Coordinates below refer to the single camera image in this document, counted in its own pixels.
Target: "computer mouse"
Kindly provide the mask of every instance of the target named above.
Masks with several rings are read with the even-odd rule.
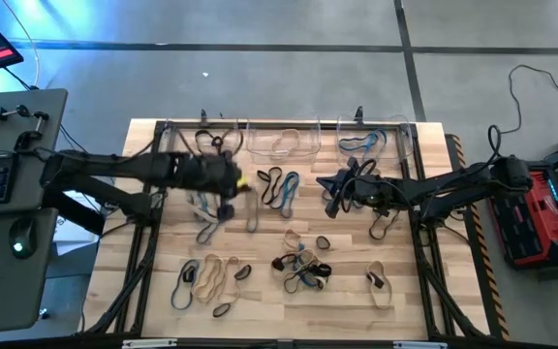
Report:
[[[9,240],[12,254],[18,259],[26,259],[36,252],[36,227],[34,218],[18,218],[10,227]]]

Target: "red device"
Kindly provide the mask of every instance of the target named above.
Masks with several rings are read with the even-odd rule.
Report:
[[[494,198],[490,207],[506,261],[514,268],[558,266],[558,180],[544,163],[529,163],[533,188]]]

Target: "desk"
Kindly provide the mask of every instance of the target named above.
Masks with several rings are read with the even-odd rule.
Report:
[[[13,111],[16,106],[24,105],[30,112],[46,112],[50,119],[42,123],[43,138],[33,142],[31,146],[54,149],[67,98],[68,91],[65,89],[7,92],[0,93],[0,106]],[[18,115],[9,116],[7,121],[0,120],[0,150],[13,151],[18,135],[33,131],[37,122],[34,117]],[[0,213],[31,210],[41,206],[45,189],[40,185],[39,179],[44,167],[44,163],[33,156],[21,157],[10,202],[0,205]]]
[[[38,319],[57,209],[31,214],[36,220],[37,249],[26,260],[15,258],[8,243],[8,231],[19,215],[0,214],[0,331],[25,329]]]
[[[64,89],[0,93],[0,106],[13,111],[25,105],[30,112],[43,111],[50,119],[43,122],[43,138],[32,146],[55,148],[68,92]],[[16,138],[24,131],[34,130],[37,120],[12,115],[0,120],[0,150],[14,150]],[[32,326],[45,285],[48,258],[58,210],[45,208],[45,190],[40,185],[44,164],[37,158],[22,156],[18,162],[16,180],[10,202],[0,205],[0,331]],[[11,225],[23,214],[36,219],[37,250],[26,260],[12,255],[8,243]]]
[[[124,147],[125,155],[135,153],[151,140],[156,121],[131,121]],[[425,175],[450,171],[450,157],[442,125],[420,123],[417,129]],[[190,143],[194,141],[194,133],[195,130],[184,131]],[[315,182],[315,178],[334,175],[342,167],[336,160],[335,142],[335,131],[323,131],[322,149],[313,164],[291,164],[288,161],[281,165],[284,175],[287,171],[300,174],[300,185],[294,199],[294,217],[286,220],[276,210],[261,207],[260,225],[254,234],[246,232],[244,198],[238,197],[233,201],[235,218],[219,227],[209,245],[197,245],[195,235],[202,224],[195,221],[190,209],[183,204],[184,193],[170,190],[163,212],[141,335],[426,339],[415,253],[406,212],[399,214],[382,244],[372,243],[367,235],[367,229],[374,219],[371,209],[354,209],[348,214],[340,212],[334,220],[325,215],[325,203],[321,200],[323,188]],[[182,141],[176,141],[176,149],[184,150]],[[263,190],[264,183],[257,180],[256,170],[267,171],[271,165],[254,163],[245,146],[235,159],[238,166],[248,174],[251,183]],[[414,162],[409,162],[409,166],[414,172]],[[379,169],[385,176],[401,177],[397,165],[381,165]],[[118,179],[116,185],[128,192],[141,190],[141,184],[132,179]],[[379,227],[384,227],[390,219],[391,216],[383,217]],[[122,221],[122,216],[114,214],[108,219],[105,229],[119,225]],[[462,222],[450,219],[447,224],[466,234]],[[302,290],[289,295],[284,292],[282,284],[271,276],[270,262],[285,254],[282,238],[288,228],[301,234],[303,242],[312,248],[316,236],[324,235],[329,239],[331,249],[321,252],[319,257],[333,267],[333,275],[322,292]],[[122,287],[133,229],[121,229],[101,241],[84,306],[87,327],[96,323]],[[438,230],[438,241],[449,292],[475,326],[488,333],[471,248],[442,229]],[[208,253],[226,259],[237,256],[244,264],[253,267],[251,275],[240,284],[240,300],[221,319],[212,318],[216,301],[208,306],[194,301],[184,311],[174,310],[170,305],[171,290],[182,265],[190,258],[202,259]],[[371,301],[369,283],[364,274],[366,265],[373,260],[381,260],[385,264],[387,277],[393,285],[392,309],[376,309]],[[133,294],[131,298],[125,327],[127,330],[132,325],[131,314],[137,306],[137,296]],[[432,302],[437,326],[442,329],[438,298],[432,296]]]

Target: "gray desk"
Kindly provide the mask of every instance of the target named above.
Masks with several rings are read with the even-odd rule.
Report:
[[[48,122],[43,122],[43,138],[32,143],[32,147],[55,148],[55,141],[62,122],[68,92],[65,89],[37,90],[0,93],[0,106],[13,111],[17,105],[25,105],[30,112],[43,111],[50,115]],[[25,131],[36,128],[37,119],[12,115],[7,121],[0,121],[0,150],[12,151],[16,138]],[[16,181],[10,202],[0,205],[0,213],[25,211],[41,206],[45,190],[39,179],[44,164],[37,158],[21,156],[16,172]]]
[[[20,215],[0,214],[0,331],[28,328],[38,319],[57,213],[54,208],[31,213],[38,246],[26,260],[15,258],[8,244],[10,226]]]
[[[68,92],[63,89],[0,93],[0,106],[13,110],[25,105],[30,111],[43,111],[50,120],[43,123],[44,136],[32,146],[55,148]],[[34,130],[37,120],[12,115],[0,121],[0,150],[13,150],[16,139],[24,131]],[[11,200],[0,205],[0,331],[28,328],[38,318],[48,259],[58,210],[43,208],[45,190],[39,179],[44,164],[34,157],[21,156]],[[23,214],[37,219],[37,250],[27,260],[12,255],[8,243],[9,230]]]

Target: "wooden table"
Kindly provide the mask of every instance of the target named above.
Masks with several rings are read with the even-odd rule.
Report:
[[[156,121],[131,121],[124,155],[135,153],[152,139]],[[417,129],[426,175],[450,171],[442,125],[418,123]],[[184,132],[190,143],[194,143],[195,131]],[[340,211],[334,220],[324,212],[325,203],[321,200],[323,188],[315,179],[321,175],[334,175],[340,168],[335,142],[334,131],[322,131],[322,149],[313,164],[289,162],[281,165],[284,176],[287,171],[300,174],[300,185],[294,199],[294,217],[284,219],[276,210],[261,207],[260,225],[254,234],[245,230],[244,198],[238,197],[233,201],[236,217],[219,227],[210,244],[196,244],[195,236],[203,224],[196,222],[191,210],[184,205],[182,190],[169,191],[149,288],[143,336],[427,339],[406,212],[399,214],[383,243],[374,242],[367,235],[374,219],[371,209],[353,209],[348,214]],[[176,149],[184,150],[182,142],[176,142]],[[252,161],[245,146],[235,159],[249,175],[250,182],[264,190],[265,183],[257,179],[256,170],[268,171],[271,166]],[[381,165],[379,169],[384,176],[401,177],[397,165]],[[141,190],[141,184],[132,179],[117,179],[116,185],[129,192]],[[390,218],[383,217],[378,227],[384,227]],[[124,217],[116,213],[108,218],[105,229],[119,225],[123,220]],[[466,234],[462,222],[449,219],[447,224]],[[290,295],[284,291],[282,283],[271,276],[270,262],[285,254],[282,238],[289,228],[301,234],[305,244],[311,248],[314,248],[315,238],[319,235],[330,240],[330,250],[319,253],[320,259],[333,267],[333,274],[322,292],[301,288]],[[132,232],[133,227],[127,227],[101,241],[84,305],[87,327],[99,319],[122,287]],[[438,230],[438,241],[450,294],[474,325],[488,333],[470,247],[445,229]],[[201,260],[209,253],[226,260],[237,256],[253,267],[251,275],[240,283],[240,300],[220,319],[212,317],[216,301],[207,306],[194,301],[187,310],[175,310],[170,304],[171,291],[182,265],[191,258]],[[385,264],[387,277],[392,283],[391,309],[377,309],[371,300],[369,282],[364,274],[366,265],[374,260]],[[179,296],[186,297],[185,292]],[[433,290],[431,294],[437,326],[442,329],[440,302]],[[135,293],[131,298],[126,329],[131,326],[137,296]]]

